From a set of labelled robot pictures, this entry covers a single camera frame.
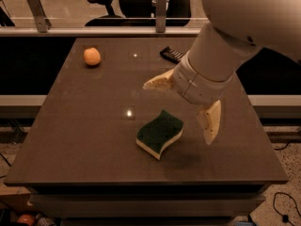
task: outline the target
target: sponge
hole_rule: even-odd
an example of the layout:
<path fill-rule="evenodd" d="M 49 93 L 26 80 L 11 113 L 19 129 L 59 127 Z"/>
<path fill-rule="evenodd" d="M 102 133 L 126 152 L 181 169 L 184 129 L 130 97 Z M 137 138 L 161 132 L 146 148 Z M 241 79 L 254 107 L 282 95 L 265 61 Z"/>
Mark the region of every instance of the sponge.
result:
<path fill-rule="evenodd" d="M 156 119 L 138 131 L 136 143 L 160 160 L 163 150 L 181 137 L 182 128 L 183 122 L 180 119 L 162 110 Z"/>

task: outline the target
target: desk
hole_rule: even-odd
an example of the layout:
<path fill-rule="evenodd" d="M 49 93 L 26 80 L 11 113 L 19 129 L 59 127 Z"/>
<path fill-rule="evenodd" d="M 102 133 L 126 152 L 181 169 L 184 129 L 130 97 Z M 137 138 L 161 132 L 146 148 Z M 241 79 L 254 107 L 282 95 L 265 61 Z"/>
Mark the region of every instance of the desk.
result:
<path fill-rule="evenodd" d="M 186 52 L 194 38 L 81 38 L 73 45 L 5 183 L 25 186 L 51 217 L 235 217 L 288 177 L 234 76 L 223 98 L 220 133 L 205 144 L 197 106 L 177 93 L 143 90 L 173 68 L 159 51 Z M 103 62 L 90 69 L 83 51 Z M 130 120 L 124 111 L 131 108 Z M 184 123 L 160 161 L 135 144 L 162 109 Z"/>

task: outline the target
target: speckled floor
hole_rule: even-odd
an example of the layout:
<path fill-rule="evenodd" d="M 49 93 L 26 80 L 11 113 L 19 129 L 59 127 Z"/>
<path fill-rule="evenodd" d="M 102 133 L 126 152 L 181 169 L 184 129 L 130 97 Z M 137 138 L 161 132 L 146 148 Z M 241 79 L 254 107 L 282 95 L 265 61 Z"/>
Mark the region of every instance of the speckled floor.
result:
<path fill-rule="evenodd" d="M 28 132 L 30 128 L 24 128 L 25 132 Z M 278 132 L 279 138 L 281 135 L 288 135 L 291 132 L 297 132 L 296 126 L 283 126 L 264 127 L 266 132 Z M 13 163 L 14 158 L 22 143 L 13 144 L 10 143 L 13 140 L 14 134 L 9 127 L 0 128 L 0 153 L 8 160 L 9 163 Z M 282 148 L 285 143 L 273 143 L 274 149 Z M 290 225 L 290 223 L 282 222 L 282 215 L 288 215 L 291 225 L 301 225 L 301 216 L 297 212 L 296 206 L 301 207 L 301 143 L 291 143 L 287 148 L 281 151 L 275 151 L 279 158 L 283 168 L 286 170 L 290 181 L 286 185 L 272 185 L 263 195 L 266 197 L 266 201 L 259 206 L 252 214 L 251 217 L 258 226 L 284 226 Z M 9 171 L 9 165 L 6 161 L 0 158 L 0 176 L 6 175 Z M 3 185 L 3 178 L 0 179 L 0 186 Z M 296 201 L 294 204 L 292 198 L 285 194 L 277 194 L 275 200 L 274 209 L 274 197 L 275 194 L 281 192 L 290 195 Z M 246 217 L 238 217 L 234 221 L 246 221 Z"/>

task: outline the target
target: brown tabletop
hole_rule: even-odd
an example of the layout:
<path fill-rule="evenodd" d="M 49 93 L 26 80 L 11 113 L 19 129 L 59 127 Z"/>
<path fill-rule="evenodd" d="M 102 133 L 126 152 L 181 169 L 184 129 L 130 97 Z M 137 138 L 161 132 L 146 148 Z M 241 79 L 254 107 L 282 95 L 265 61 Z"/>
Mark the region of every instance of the brown tabletop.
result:
<path fill-rule="evenodd" d="M 77 39 L 5 183 L 135 186 L 287 182 L 236 76 L 223 95 L 220 133 L 210 146 L 195 119 L 197 105 L 188 104 L 177 93 L 142 89 L 144 82 L 174 67 L 160 58 L 160 50 L 170 46 L 186 52 L 193 40 Z M 103 58 L 93 69 L 83 61 L 83 51 L 91 45 Z M 130 119 L 125 116 L 129 108 L 135 113 Z M 157 161 L 135 144 L 135 138 L 162 109 L 181 119 L 184 127 L 182 137 Z"/>

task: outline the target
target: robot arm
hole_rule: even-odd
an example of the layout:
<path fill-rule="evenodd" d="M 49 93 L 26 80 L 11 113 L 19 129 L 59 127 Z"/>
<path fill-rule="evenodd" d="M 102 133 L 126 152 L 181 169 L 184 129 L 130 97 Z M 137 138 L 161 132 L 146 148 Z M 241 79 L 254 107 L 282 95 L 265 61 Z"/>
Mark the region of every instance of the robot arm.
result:
<path fill-rule="evenodd" d="M 197 120 L 207 144 L 218 134 L 217 103 L 232 74 L 261 48 L 298 61 L 301 58 L 301 0 L 202 0 L 209 19 L 190 51 L 170 72 L 157 76 L 189 103 L 200 105 Z"/>

